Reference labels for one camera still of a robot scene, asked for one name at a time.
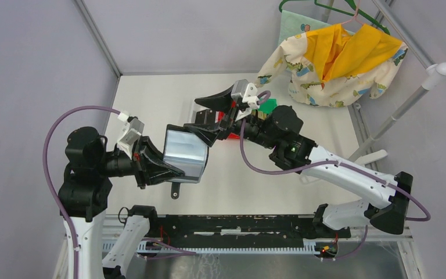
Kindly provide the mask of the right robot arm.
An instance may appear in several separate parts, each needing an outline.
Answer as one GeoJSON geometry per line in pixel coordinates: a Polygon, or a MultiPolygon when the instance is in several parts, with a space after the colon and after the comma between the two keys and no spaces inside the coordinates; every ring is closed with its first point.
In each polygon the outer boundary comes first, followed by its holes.
{"type": "Polygon", "coordinates": [[[408,206],[413,201],[413,177],[405,172],[378,173],[329,152],[300,134],[303,121],[291,106],[279,105],[261,119],[258,107],[270,95],[269,91],[237,94],[236,87],[231,86],[218,94],[197,98],[197,105],[221,112],[223,118],[208,124],[188,124],[187,129],[208,146],[236,134],[240,142],[250,141],[270,149],[269,159],[276,169],[253,167],[257,173],[315,177],[357,195],[355,202],[317,208],[312,230],[319,237],[352,226],[373,226],[384,233],[402,234],[408,206]]]}

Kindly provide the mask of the black leather card holder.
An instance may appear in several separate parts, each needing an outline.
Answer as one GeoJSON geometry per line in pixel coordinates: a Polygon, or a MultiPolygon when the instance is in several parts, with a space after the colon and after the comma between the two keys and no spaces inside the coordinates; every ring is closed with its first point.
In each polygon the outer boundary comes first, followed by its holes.
{"type": "Polygon", "coordinates": [[[185,127],[169,124],[166,127],[164,162],[182,170],[184,175],[173,178],[171,198],[178,199],[181,184],[198,184],[207,166],[209,147],[185,127]]]}

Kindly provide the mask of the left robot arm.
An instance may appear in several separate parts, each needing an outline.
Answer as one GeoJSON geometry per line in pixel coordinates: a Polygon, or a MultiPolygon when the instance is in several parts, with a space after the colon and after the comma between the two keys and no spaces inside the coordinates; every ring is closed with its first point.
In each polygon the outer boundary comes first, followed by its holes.
{"type": "Polygon", "coordinates": [[[156,209],[135,205],[119,239],[110,252],[102,255],[102,232],[108,196],[113,187],[110,178],[134,176],[140,188],[183,177],[184,171],[166,163],[163,154],[149,137],[135,140],[130,155],[115,148],[106,150],[106,137],[93,127],[81,127],[67,139],[69,163],[58,197],[69,246],[69,278],[125,278],[128,266],[142,238],[159,230],[156,209]]]}

